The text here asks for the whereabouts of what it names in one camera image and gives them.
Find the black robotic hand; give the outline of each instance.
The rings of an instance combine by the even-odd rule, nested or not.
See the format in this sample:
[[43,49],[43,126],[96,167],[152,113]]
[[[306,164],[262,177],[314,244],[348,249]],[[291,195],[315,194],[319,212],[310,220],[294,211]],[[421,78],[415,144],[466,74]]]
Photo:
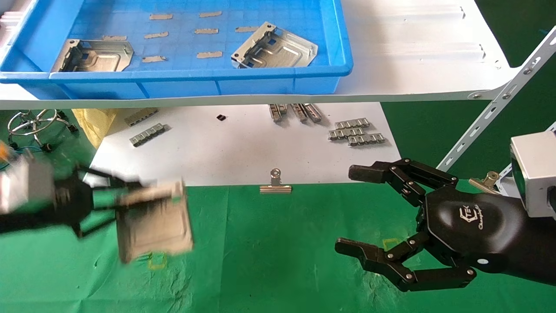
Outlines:
[[[336,252],[356,257],[365,271],[384,275],[399,290],[462,288],[476,270],[556,285],[556,221],[531,218],[520,199],[463,193],[458,179],[410,159],[352,165],[352,180],[388,183],[417,212],[417,234],[391,250],[339,238]],[[434,189],[426,194],[417,183]],[[427,250],[446,268],[412,271],[403,262]]]
[[[104,177],[108,179],[109,186],[93,188],[83,182],[81,173]],[[54,182],[54,201],[44,204],[36,212],[0,214],[0,233],[15,232],[25,229],[39,229],[48,226],[66,225],[73,229],[78,238],[82,238],[112,223],[115,218],[109,218],[96,226],[83,231],[81,222],[92,211],[118,210],[126,207],[114,206],[95,208],[93,192],[97,189],[128,188],[129,190],[142,188],[139,182],[125,182],[124,180],[85,167],[76,167],[73,173],[64,179]]]

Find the caster wheel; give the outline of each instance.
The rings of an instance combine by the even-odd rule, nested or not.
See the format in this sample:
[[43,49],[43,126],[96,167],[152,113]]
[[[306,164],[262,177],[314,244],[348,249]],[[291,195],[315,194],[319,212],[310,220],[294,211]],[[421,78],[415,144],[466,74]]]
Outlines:
[[58,118],[60,118],[62,120],[65,120],[67,118],[66,113],[64,113],[62,111],[58,111],[57,115],[58,115]]
[[79,129],[77,129],[77,127],[73,124],[71,124],[70,126],[67,126],[67,129],[69,130],[70,133],[76,133],[79,131]]
[[44,152],[52,152],[52,145],[51,144],[43,144],[41,146],[41,150],[43,150]]

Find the white shelf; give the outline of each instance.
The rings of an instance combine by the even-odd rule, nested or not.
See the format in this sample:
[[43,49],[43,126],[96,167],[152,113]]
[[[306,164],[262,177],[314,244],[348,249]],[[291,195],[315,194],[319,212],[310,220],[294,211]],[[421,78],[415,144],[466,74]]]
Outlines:
[[[355,67],[334,95],[2,101],[2,109],[469,99],[515,76],[473,0],[344,0]],[[4,86],[0,99],[14,99]],[[482,99],[493,99],[496,91]]]

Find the metal shelf bracket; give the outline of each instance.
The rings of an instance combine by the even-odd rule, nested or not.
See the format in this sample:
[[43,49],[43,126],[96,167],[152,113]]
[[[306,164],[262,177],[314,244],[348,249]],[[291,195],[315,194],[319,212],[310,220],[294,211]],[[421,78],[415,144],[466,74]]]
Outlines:
[[467,131],[461,136],[450,152],[442,159],[436,167],[447,171],[475,141],[487,126],[500,114],[510,103],[515,95],[527,84],[527,82],[540,70],[540,68],[556,52],[556,26],[544,37],[542,42],[531,53],[527,60],[521,65],[519,72],[510,80],[502,91],[492,100],[477,119],[471,124]]

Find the chrome stool base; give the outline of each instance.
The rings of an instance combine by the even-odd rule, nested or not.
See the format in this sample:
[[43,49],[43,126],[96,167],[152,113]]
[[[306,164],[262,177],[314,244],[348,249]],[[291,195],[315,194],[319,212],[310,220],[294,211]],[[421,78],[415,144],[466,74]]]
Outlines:
[[[45,118],[44,116],[49,111],[54,112],[53,116],[51,118]],[[18,112],[8,122],[8,144],[13,149],[17,149],[18,145],[13,142],[13,136],[32,135],[35,142],[41,147],[43,151],[51,152],[52,146],[50,144],[43,144],[42,141],[38,138],[38,133],[50,127],[52,124],[54,124],[54,122],[64,123],[66,128],[71,133],[77,132],[77,127],[64,120],[64,118],[66,118],[66,114],[59,110],[44,109],[37,115],[33,114],[30,110]]]

